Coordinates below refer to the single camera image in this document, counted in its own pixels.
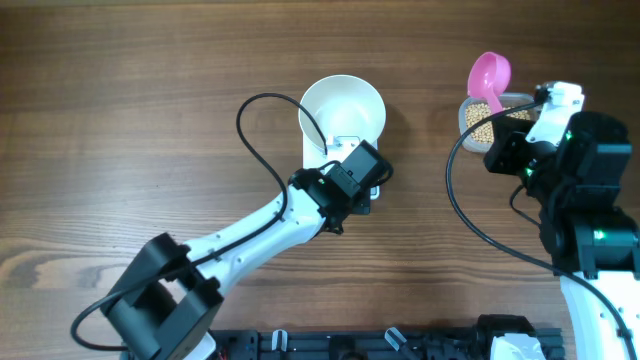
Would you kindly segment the pink plastic scoop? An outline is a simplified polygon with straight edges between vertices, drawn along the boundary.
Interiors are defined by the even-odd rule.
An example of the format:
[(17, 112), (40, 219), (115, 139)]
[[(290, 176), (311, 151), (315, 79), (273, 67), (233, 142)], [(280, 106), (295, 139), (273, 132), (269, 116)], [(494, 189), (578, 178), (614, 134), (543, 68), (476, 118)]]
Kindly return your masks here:
[(503, 111), (499, 97), (511, 80), (511, 65), (502, 55), (485, 52), (474, 63), (467, 81), (469, 97), (484, 99), (492, 114)]

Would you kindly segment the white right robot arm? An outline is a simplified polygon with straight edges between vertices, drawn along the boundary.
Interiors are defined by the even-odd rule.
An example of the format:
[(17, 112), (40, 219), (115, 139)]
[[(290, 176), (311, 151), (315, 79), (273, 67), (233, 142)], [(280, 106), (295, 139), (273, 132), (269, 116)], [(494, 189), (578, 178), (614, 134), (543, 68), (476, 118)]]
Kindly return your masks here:
[(535, 145), (534, 122), (501, 116), (488, 171), (520, 178), (540, 205), (539, 237), (567, 303), (580, 359), (639, 356), (639, 227), (615, 201), (631, 157), (626, 126), (572, 115), (556, 143)]

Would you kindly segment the white bowl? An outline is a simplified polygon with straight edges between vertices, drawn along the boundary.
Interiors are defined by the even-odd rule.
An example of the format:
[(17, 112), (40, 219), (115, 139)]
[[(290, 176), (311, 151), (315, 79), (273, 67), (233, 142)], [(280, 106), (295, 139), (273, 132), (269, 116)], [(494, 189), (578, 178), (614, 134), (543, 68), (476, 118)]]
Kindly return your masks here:
[(324, 153), (342, 142), (377, 143), (386, 124), (386, 107), (379, 92), (353, 75), (331, 75), (304, 93), (299, 124), (305, 137)]

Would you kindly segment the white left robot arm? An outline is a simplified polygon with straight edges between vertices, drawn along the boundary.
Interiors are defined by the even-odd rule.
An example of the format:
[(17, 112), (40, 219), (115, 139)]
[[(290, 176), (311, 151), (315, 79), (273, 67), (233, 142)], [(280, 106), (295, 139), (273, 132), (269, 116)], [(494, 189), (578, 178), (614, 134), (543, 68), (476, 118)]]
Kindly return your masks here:
[(322, 232), (340, 234), (390, 170), (368, 142), (344, 161), (300, 169), (274, 200), (208, 236), (149, 240), (110, 290), (101, 312), (137, 359), (204, 358), (207, 332), (226, 294), (279, 253)]

